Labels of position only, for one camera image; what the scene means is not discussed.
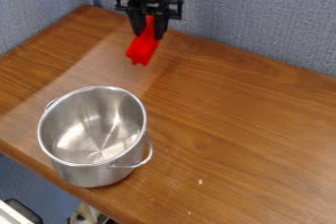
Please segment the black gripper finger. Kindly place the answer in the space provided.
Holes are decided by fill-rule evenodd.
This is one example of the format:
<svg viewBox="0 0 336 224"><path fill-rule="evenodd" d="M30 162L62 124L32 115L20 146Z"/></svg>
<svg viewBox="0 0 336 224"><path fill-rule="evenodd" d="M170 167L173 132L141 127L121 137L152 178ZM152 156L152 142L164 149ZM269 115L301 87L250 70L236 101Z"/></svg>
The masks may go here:
<svg viewBox="0 0 336 224"><path fill-rule="evenodd" d="M146 26L145 14L141 10L141 5L136 0L126 2L125 13L130 23L132 31L136 36L140 36Z"/></svg>
<svg viewBox="0 0 336 224"><path fill-rule="evenodd" d="M153 24L154 39L160 40L168 29L169 11L166 9L157 11L153 18L154 18L154 24Z"/></svg>

